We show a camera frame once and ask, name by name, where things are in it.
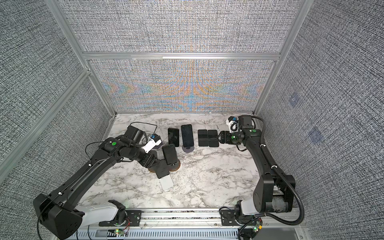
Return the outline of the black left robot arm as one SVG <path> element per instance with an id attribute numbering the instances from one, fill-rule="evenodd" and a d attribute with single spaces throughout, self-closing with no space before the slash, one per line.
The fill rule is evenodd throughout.
<path id="1" fill-rule="evenodd" d="M 100 142 L 93 156 L 72 177 L 50 194 L 39 194 L 34 199 L 36 228 L 43 225 L 60 240 L 67 239 L 80 228 L 86 216 L 76 209 L 79 201 L 108 169 L 128 161 L 137 161 L 147 169 L 158 165 L 153 148 L 159 146 L 162 139 L 153 133 L 146 137 L 146 144 L 140 144 L 144 137 L 142 130 L 128 126 L 123 135 Z"/>

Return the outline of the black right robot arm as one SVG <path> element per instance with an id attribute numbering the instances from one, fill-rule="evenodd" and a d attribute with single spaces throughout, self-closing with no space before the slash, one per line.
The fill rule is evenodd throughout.
<path id="1" fill-rule="evenodd" d="M 289 213 L 294 205 L 295 195 L 287 183 L 294 188 L 296 181 L 276 164 L 266 145 L 265 128 L 257 128 L 256 120 L 263 122 L 251 115 L 229 117 L 226 120 L 229 130 L 221 131 L 218 137 L 221 144 L 243 145 L 251 154 L 260 176 L 252 197 L 235 205 L 235 219 L 239 224 L 245 224 L 258 214 L 267 217 L 274 213 Z"/>

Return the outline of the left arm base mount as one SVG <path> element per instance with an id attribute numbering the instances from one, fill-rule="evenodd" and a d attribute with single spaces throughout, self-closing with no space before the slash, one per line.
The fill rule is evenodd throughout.
<path id="1" fill-rule="evenodd" d="M 99 227 L 138 227 L 140 225 L 143 213 L 141 210 L 127 210 L 116 200 L 109 200 L 108 203 L 111 207 L 115 207 L 117 212 L 111 220 L 99 222 Z"/>

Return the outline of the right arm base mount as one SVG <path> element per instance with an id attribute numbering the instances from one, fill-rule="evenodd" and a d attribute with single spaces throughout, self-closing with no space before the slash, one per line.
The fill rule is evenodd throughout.
<path id="1" fill-rule="evenodd" d="M 235 210 L 228 207 L 219 208 L 219 214 L 221 216 L 222 226 L 242 226 L 243 224 L 239 223 L 236 219 Z"/>

